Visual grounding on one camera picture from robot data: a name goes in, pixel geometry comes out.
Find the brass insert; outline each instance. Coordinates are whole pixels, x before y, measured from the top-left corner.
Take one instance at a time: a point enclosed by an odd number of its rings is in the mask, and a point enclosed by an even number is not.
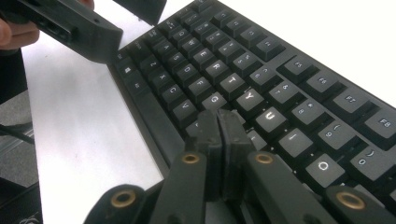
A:
[[[361,210],[366,207],[366,203],[360,197],[349,192],[338,192],[335,197],[341,204],[351,209]]]
[[[185,155],[182,160],[187,164],[194,164],[199,161],[199,157],[194,154],[187,154]]]
[[[134,203],[136,194],[132,189],[124,189],[116,192],[111,197],[111,205],[117,208],[123,208]]]
[[[274,159],[271,156],[268,155],[263,155],[263,154],[258,154],[256,156],[256,161],[264,164],[269,164],[274,161]]]

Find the finger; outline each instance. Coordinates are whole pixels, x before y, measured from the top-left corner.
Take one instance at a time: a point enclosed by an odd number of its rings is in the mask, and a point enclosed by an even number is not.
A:
[[[8,24],[0,19],[0,46],[6,45],[11,41],[12,33]]]
[[[12,36],[11,41],[4,46],[0,46],[0,49],[19,49],[21,47],[35,43],[39,36],[40,32],[38,30],[23,35],[14,35]]]
[[[33,31],[37,31],[37,26],[29,21],[28,23],[25,24],[15,24],[12,22],[8,23],[9,28],[11,28],[12,35],[23,35],[26,33],[30,33]]]

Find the keyboard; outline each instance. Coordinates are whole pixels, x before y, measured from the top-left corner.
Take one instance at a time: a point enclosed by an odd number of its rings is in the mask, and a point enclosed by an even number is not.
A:
[[[350,186],[396,215],[395,108],[236,10],[193,1],[117,58],[109,70],[163,173],[197,115],[222,108],[308,189]]]

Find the human hand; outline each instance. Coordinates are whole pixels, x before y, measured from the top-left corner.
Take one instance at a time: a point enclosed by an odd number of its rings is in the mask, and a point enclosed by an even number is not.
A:
[[[89,8],[94,8],[93,0],[79,1]],[[0,49],[19,49],[33,44],[38,40],[39,34],[39,30],[32,22],[15,24],[0,19]]]

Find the table surface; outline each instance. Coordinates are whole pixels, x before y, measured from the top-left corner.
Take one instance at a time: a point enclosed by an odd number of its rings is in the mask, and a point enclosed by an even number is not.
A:
[[[223,1],[396,107],[394,1]],[[168,0],[162,20],[188,2]],[[124,30],[121,47],[150,26],[110,0],[95,11]],[[108,189],[162,180],[114,80],[42,34],[23,49],[45,223],[82,223]]]

